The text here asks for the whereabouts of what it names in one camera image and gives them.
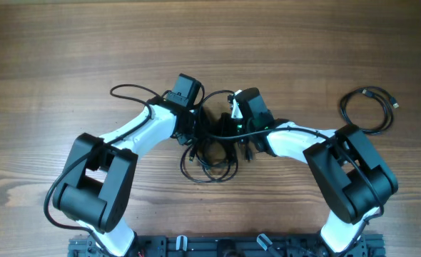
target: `wood grain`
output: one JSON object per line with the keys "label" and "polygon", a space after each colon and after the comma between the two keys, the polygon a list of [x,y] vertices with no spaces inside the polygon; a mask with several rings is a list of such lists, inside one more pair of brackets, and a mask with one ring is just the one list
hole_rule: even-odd
{"label": "wood grain", "polygon": [[[421,256],[421,1],[337,0],[0,6],[0,256],[65,254],[76,232],[49,224],[42,202],[73,140],[139,113],[112,86],[163,92],[181,72],[207,92],[257,86],[275,117],[313,128],[343,126],[338,100],[357,86],[395,95],[395,125],[370,139],[400,190],[367,230],[388,256]],[[362,126],[381,118],[362,98],[348,111]],[[197,185],[178,170],[183,150],[168,140],[139,161],[125,214],[138,234],[313,233],[327,218],[297,161],[258,154],[234,180]]]}

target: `wooden table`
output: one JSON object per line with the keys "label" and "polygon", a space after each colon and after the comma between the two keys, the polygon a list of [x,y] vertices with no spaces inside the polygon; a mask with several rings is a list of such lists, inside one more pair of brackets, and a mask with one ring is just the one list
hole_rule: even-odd
{"label": "wooden table", "polygon": [[[138,115],[112,86],[163,92],[179,73],[207,92],[256,86],[276,118],[321,129],[345,125],[338,100],[351,89],[391,92],[395,124],[370,140],[400,190],[367,232],[385,235],[388,256],[421,256],[421,1],[0,6],[0,256],[65,255],[76,232],[53,227],[42,205],[73,140]],[[225,97],[209,108],[228,111]],[[362,126],[382,118],[363,97],[348,111]],[[183,150],[167,140],[138,162],[125,212],[138,234],[313,233],[328,216],[298,161],[259,153],[232,181],[198,185],[178,170]]]}

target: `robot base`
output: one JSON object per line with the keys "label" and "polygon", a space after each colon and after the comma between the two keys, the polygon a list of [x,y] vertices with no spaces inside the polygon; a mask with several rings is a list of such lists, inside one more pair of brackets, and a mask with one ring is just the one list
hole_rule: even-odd
{"label": "robot base", "polygon": [[[314,253],[320,246],[318,234],[294,234],[289,236],[270,236],[273,248],[282,257],[321,257],[329,256]],[[187,251],[176,250],[177,238],[165,236],[139,236],[138,251],[129,253],[130,257],[273,257],[257,243],[256,237],[198,237],[188,238]],[[236,252],[222,252],[219,242],[230,242]],[[95,245],[91,236],[77,236],[69,240],[68,257],[107,257]],[[385,257],[383,235],[361,235],[357,245],[346,257]]]}

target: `wooden surface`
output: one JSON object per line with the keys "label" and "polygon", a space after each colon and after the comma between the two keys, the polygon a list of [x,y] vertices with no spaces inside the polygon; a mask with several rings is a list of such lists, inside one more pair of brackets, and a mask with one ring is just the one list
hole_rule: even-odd
{"label": "wooden surface", "polygon": [[[275,117],[321,129],[345,125],[349,90],[391,92],[395,124],[370,140],[400,190],[367,231],[385,235],[388,256],[421,256],[421,1],[0,6],[0,256],[65,255],[76,232],[48,223],[42,203],[73,140],[138,115],[112,86],[163,92],[181,72],[207,92],[257,86]],[[224,100],[209,106],[228,110]],[[348,111],[365,126],[381,118],[361,98]],[[232,181],[198,185],[178,170],[183,150],[167,140],[138,162],[125,213],[138,234],[314,233],[328,216],[302,163],[261,153]]]}

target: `robotic arm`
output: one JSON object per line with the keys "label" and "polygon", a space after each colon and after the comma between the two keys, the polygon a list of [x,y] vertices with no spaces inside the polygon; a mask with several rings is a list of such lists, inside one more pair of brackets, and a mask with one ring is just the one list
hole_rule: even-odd
{"label": "robotic arm", "polygon": [[[111,146],[105,142],[143,122],[148,116],[147,108],[126,125],[100,138],[84,133],[75,140],[65,168],[82,155],[93,154],[61,180],[53,204],[70,219],[92,229],[93,236],[98,237],[111,255],[138,253],[138,236],[122,217],[128,204],[136,162],[157,143],[172,136],[180,144],[193,140],[196,116],[191,110],[200,87],[199,81],[181,74],[166,99],[155,97],[148,101],[151,120]],[[237,124],[243,124],[238,133],[272,130],[248,137],[259,151],[294,158],[309,165],[331,208],[328,221],[320,230],[320,241],[326,247],[323,253],[336,256],[344,251],[360,235],[365,219],[380,211],[379,203],[357,171],[345,173],[342,170],[342,166],[351,161],[346,158],[360,164],[381,204],[397,191],[395,176],[358,127],[315,130],[292,121],[275,120],[256,88],[236,92],[230,102],[233,104],[231,117]],[[345,149],[346,158],[337,151],[337,146]],[[89,178],[85,175],[86,169],[107,171],[106,180],[101,183]],[[265,248],[265,242],[261,240],[259,244]],[[182,249],[184,244],[187,249],[186,241],[176,243],[177,249]]]}

